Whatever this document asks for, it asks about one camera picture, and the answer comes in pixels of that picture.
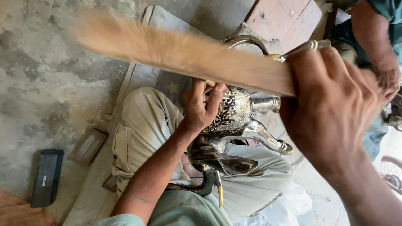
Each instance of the bicycle wheel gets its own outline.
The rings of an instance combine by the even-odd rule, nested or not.
[[[383,156],[380,171],[381,177],[390,187],[402,195],[402,161],[392,156]]]

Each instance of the hand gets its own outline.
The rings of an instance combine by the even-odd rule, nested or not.
[[[193,86],[183,97],[186,115],[181,124],[199,134],[215,119],[224,92],[229,92],[225,84],[216,83],[212,88],[202,80],[194,79]]]
[[[290,55],[297,100],[282,99],[290,138],[320,173],[334,172],[365,153],[362,137],[379,113],[371,71],[344,62],[334,48]]]
[[[380,101],[385,105],[395,97],[401,85],[398,63],[396,62],[390,67],[374,66],[374,73],[377,76],[378,87],[380,88]]]

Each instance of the sleeve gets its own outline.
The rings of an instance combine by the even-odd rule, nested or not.
[[[134,214],[119,214],[103,219],[97,226],[145,226],[141,218]]]
[[[372,8],[391,24],[402,23],[402,0],[367,0]]]

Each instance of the black sharpening stone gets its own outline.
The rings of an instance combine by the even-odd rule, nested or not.
[[[31,208],[46,207],[56,199],[64,151],[44,149],[39,156],[36,171]]]

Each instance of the green shirt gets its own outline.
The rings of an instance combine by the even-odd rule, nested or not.
[[[388,33],[391,46],[394,49],[399,63],[402,63],[402,0],[367,0],[373,9],[380,15],[385,16],[389,21]],[[331,31],[331,38],[346,42],[356,50],[360,67],[371,65],[371,62],[364,49],[357,42],[352,32],[352,22],[347,20],[336,25]]]
[[[144,222],[136,215],[120,214],[101,220],[97,225],[144,226]],[[190,191],[173,190],[160,197],[148,225],[226,226],[232,223],[214,196],[201,197]]]

